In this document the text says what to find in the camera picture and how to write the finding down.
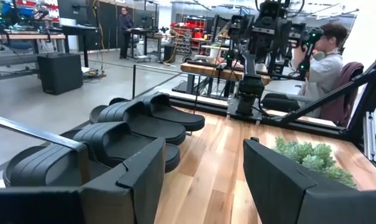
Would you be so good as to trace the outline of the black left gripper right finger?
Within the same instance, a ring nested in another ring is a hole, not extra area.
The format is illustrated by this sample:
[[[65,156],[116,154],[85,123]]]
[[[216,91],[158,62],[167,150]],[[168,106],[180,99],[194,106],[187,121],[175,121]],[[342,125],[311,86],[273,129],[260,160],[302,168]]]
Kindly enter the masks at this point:
[[[245,179],[263,224],[376,224],[376,190],[348,187],[255,139],[243,148]]]

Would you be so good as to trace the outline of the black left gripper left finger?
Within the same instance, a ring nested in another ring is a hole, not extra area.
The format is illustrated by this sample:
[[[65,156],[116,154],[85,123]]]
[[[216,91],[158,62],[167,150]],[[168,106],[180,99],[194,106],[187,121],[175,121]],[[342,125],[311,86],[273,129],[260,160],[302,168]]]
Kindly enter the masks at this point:
[[[0,223],[153,223],[165,173],[158,138],[80,187],[0,189]]]

